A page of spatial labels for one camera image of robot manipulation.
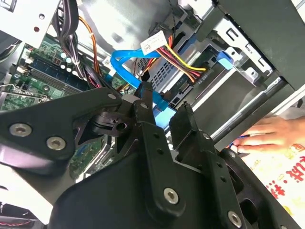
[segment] capacitor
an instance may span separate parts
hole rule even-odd
[[[62,53],[61,53],[61,58],[64,59],[64,58],[66,58],[66,57],[67,57],[67,54],[66,54],[65,52],[62,52]]]
[[[61,69],[65,69],[66,67],[67,67],[67,63],[62,62],[62,63],[61,63]]]
[[[66,58],[66,62],[67,62],[67,63],[72,63],[72,59],[71,59],[70,57],[67,57],[67,58]]]

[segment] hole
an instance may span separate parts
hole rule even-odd
[[[237,219],[236,215],[232,215],[232,219],[235,223],[238,223],[238,219]]]
[[[225,183],[227,180],[224,177],[220,177],[220,179]]]
[[[56,147],[60,147],[61,143],[58,140],[52,141],[52,145],[56,146]]]
[[[240,203],[243,216],[248,220],[250,224],[254,224],[258,220],[257,209],[255,205],[249,199],[245,199]]]
[[[164,154],[163,150],[161,150],[161,149],[157,149],[157,152],[158,152],[160,155],[163,155],[163,154]]]
[[[34,31],[35,31],[35,32],[39,32],[39,30],[40,30],[40,29],[39,29],[37,26],[34,27]]]
[[[6,187],[2,186],[2,185],[0,185],[0,189],[4,189],[4,190],[8,191],[8,189]]]
[[[170,199],[172,199],[172,200],[175,199],[175,195],[173,192],[168,192],[167,195]]]
[[[25,133],[25,131],[26,131],[26,130],[25,130],[23,127],[17,127],[17,128],[16,128],[16,132],[17,132],[17,133],[20,133],[20,134],[21,134],[21,133]]]
[[[173,41],[173,46],[172,48],[174,48],[178,43],[179,41],[181,41],[181,39],[185,36],[186,34],[184,32],[181,32],[179,34],[177,34],[175,40]],[[178,52],[186,45],[187,42],[185,42],[181,47],[180,49],[178,50]]]
[[[126,127],[127,127],[127,125],[126,125],[125,123],[119,123],[119,124],[117,124],[116,129],[117,129],[118,131],[122,131],[122,130],[124,130]]]

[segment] cable bundle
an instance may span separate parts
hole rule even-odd
[[[174,65],[176,68],[178,68],[181,72],[183,72],[184,74],[186,74],[189,79],[191,80],[192,83],[195,82],[197,77],[200,77],[202,74],[202,71],[206,71],[205,68],[196,68],[196,67],[192,67],[190,65],[188,65],[186,62],[184,62],[181,57],[175,53],[175,51],[171,48],[171,46],[173,45],[173,37],[170,36],[168,39],[168,44],[157,49],[156,51],[164,58],[166,59],[169,63],[171,63],[172,65]],[[153,63],[156,61],[157,59],[150,59],[146,65],[146,67],[144,68],[144,72],[146,72],[147,70],[149,70]]]
[[[78,39],[76,29],[78,21],[81,21],[89,31],[94,52],[94,69],[85,58],[80,58],[78,53]],[[55,12],[52,25],[57,33],[63,51],[72,58],[80,78],[86,80],[90,88],[108,87],[116,92],[102,77],[97,60],[96,39],[88,23],[78,15],[78,7],[75,0],[63,0],[62,7]]]

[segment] metal sheet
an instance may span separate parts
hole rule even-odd
[[[0,7],[0,30],[38,48],[58,4],[59,0],[19,0],[13,12]]]
[[[260,90],[243,76],[234,72],[201,106],[196,108],[194,117],[198,127],[209,135],[213,134],[259,92]]]
[[[79,9],[92,27],[100,51],[108,54],[138,49],[150,26],[164,21],[171,12],[168,0],[84,0]],[[91,47],[87,31],[78,32],[78,36],[81,43]]]

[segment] orange wire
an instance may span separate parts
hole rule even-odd
[[[94,69],[98,74],[101,74],[99,62],[97,60],[96,39],[93,34],[93,30],[91,29],[90,25],[81,16],[79,16],[79,20],[85,25],[85,27],[87,28],[88,32],[91,35],[91,39],[92,39],[92,43],[93,43],[93,53],[94,53]]]
[[[189,77],[189,79],[192,81],[192,83],[195,82],[195,80],[192,78],[192,76],[187,73],[183,68],[181,68],[179,65],[175,64],[173,61],[171,61],[170,59],[166,58],[166,56],[159,50],[157,49],[157,52],[164,58],[166,59],[169,63],[171,63],[173,66],[175,66],[176,68],[178,68],[181,72],[183,72],[184,74],[187,75],[187,77]]]

